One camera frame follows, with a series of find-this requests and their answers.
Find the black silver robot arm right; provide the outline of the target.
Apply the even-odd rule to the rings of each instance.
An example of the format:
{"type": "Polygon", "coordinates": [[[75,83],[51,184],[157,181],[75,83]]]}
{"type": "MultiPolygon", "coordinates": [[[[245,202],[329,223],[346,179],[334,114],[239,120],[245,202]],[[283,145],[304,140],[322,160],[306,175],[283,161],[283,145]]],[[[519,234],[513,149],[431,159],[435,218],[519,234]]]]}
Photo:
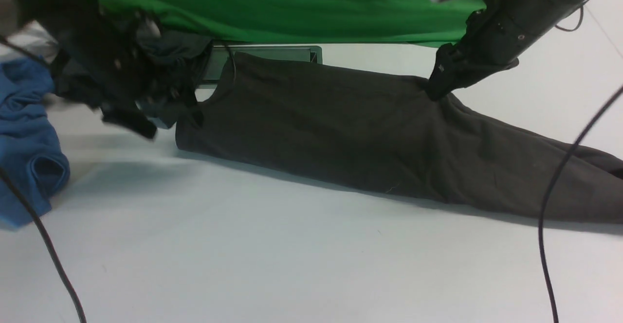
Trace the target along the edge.
{"type": "Polygon", "coordinates": [[[438,48],[425,86],[432,101],[518,66],[521,54],[589,0],[483,1],[485,8],[467,18],[463,37],[438,48]]]}

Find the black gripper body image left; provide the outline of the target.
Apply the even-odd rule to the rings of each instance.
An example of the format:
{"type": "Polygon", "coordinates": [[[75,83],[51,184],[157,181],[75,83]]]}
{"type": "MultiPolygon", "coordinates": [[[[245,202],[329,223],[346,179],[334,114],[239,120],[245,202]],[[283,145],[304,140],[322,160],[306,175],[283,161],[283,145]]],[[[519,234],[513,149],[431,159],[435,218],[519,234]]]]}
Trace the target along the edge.
{"type": "Polygon", "coordinates": [[[203,60],[178,60],[156,67],[147,94],[129,104],[102,104],[102,121],[153,140],[157,130],[188,120],[195,128],[204,123],[196,90],[205,75],[203,60]]]}

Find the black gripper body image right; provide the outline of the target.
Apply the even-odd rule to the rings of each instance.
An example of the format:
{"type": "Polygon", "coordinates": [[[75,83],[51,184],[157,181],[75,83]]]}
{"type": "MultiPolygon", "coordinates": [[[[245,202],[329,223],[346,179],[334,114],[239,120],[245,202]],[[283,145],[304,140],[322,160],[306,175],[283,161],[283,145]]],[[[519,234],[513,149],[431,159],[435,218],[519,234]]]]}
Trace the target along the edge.
{"type": "Polygon", "coordinates": [[[464,51],[458,45],[444,44],[436,52],[433,71],[426,82],[426,94],[432,101],[439,101],[454,90],[468,88],[490,75],[511,70],[519,59],[495,64],[474,51],[464,51]]]}

